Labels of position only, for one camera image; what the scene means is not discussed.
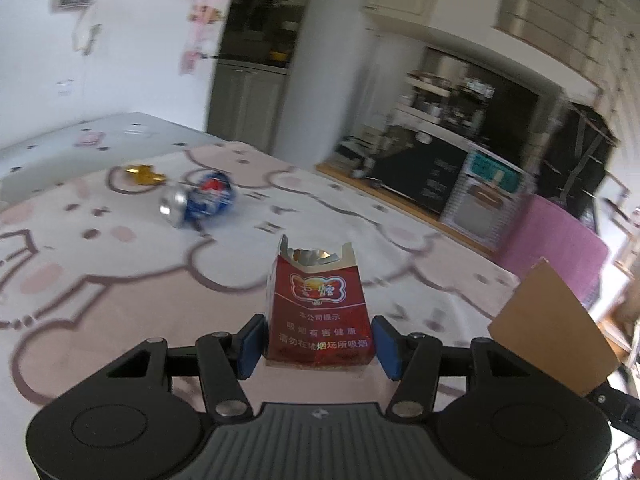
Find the metal bolt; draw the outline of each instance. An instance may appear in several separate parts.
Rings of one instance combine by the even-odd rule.
[[[401,416],[402,418],[418,416],[421,415],[423,411],[424,408],[420,402],[415,402],[414,400],[401,400],[391,407],[391,412],[394,415]]]
[[[242,415],[247,409],[247,405],[242,400],[229,399],[217,403],[216,413],[222,416]]]

